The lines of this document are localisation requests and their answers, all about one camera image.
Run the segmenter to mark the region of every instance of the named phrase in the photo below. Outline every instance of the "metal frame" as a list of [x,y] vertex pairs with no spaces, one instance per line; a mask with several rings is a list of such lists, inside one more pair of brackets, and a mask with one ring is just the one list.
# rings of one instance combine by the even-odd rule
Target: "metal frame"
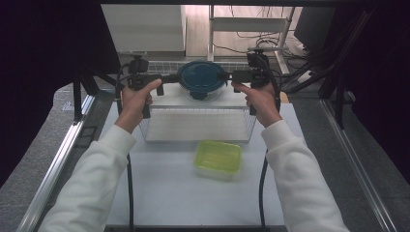
[[330,101],[320,100],[320,103],[383,231],[397,231],[397,228],[392,221],[392,217],[390,216],[390,213],[386,205],[384,204],[383,199],[380,197],[380,194],[377,192],[376,188],[368,177],[365,168],[363,167],[359,159],[359,156],[356,154],[356,151],[349,140],[349,137],[347,136],[346,132],[344,130],[341,130],[337,125],[337,120],[333,116],[335,113]]
[[215,17],[214,5],[209,6],[209,44],[208,44],[208,61],[214,61],[214,32],[279,32],[275,56],[282,74],[290,74],[286,62],[283,59],[283,51],[286,49],[284,43],[290,24],[292,23],[295,8],[292,7],[286,18],[253,18],[253,17]]
[[136,4],[136,5],[221,5],[280,7],[363,6],[367,0],[72,0],[71,3]]
[[53,162],[48,168],[45,177],[40,184],[39,189],[36,192],[33,200],[28,207],[26,214],[24,215],[20,225],[17,228],[17,232],[29,232],[33,231],[43,213],[45,204],[47,203],[48,197],[54,189],[55,184],[58,181],[60,172],[66,163],[70,151],[77,139],[81,129],[83,127],[84,121],[88,115],[88,112],[94,102],[95,97],[87,96],[82,104],[82,117],[80,120],[73,124],[66,134],[60,148],[55,155]]

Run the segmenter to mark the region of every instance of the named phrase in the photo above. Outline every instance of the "yellow-green plastic container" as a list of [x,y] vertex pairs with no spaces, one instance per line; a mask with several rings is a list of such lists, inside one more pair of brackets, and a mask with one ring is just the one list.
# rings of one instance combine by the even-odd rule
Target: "yellow-green plastic container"
[[230,181],[241,170],[242,148],[235,144],[203,140],[193,163],[200,175]]

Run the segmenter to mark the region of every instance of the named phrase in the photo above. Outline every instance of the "white tabletop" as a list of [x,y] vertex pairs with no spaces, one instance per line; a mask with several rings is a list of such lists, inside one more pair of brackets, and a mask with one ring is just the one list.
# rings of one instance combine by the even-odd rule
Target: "white tabletop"
[[[293,105],[283,103],[280,114],[298,136],[303,137]],[[102,134],[118,113],[113,104]],[[232,181],[198,175],[193,160],[198,142],[146,143],[140,129],[131,150],[134,223],[149,226],[260,225],[258,186],[266,146],[256,122],[249,143],[243,149],[240,173]],[[109,225],[129,223],[127,172],[120,178]],[[267,225],[284,225],[274,174],[268,167],[264,188]]]

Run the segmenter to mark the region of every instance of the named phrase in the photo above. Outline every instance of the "black controller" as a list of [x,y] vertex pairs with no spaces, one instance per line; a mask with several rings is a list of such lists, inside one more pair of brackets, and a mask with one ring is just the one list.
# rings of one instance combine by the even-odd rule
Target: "black controller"
[[[232,80],[234,83],[250,83],[250,88],[254,89],[262,88],[269,83],[272,83],[274,88],[276,88],[277,84],[269,68],[268,57],[261,53],[248,53],[247,56],[251,70],[223,72],[219,74],[219,79],[225,81]],[[234,89],[234,92],[240,93],[240,91],[236,89]],[[249,114],[256,115],[256,109],[253,105],[249,107]]]
[[[156,79],[161,80],[161,85],[157,88],[157,95],[163,96],[163,84],[166,83],[179,83],[181,76],[178,74],[171,74],[171,75],[160,75],[160,74],[133,74],[127,77],[128,86],[133,90],[141,90],[145,86],[147,86],[151,81]],[[144,119],[150,118],[150,107],[148,104],[144,105],[142,109],[142,115]]]

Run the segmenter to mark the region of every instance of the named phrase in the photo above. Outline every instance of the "white sleeve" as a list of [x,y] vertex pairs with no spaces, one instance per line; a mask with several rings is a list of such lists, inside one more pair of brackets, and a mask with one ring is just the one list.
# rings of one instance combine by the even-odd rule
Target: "white sleeve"
[[39,231],[103,231],[135,138],[113,125],[75,166]]
[[348,231],[319,164],[284,120],[262,131],[289,232]]

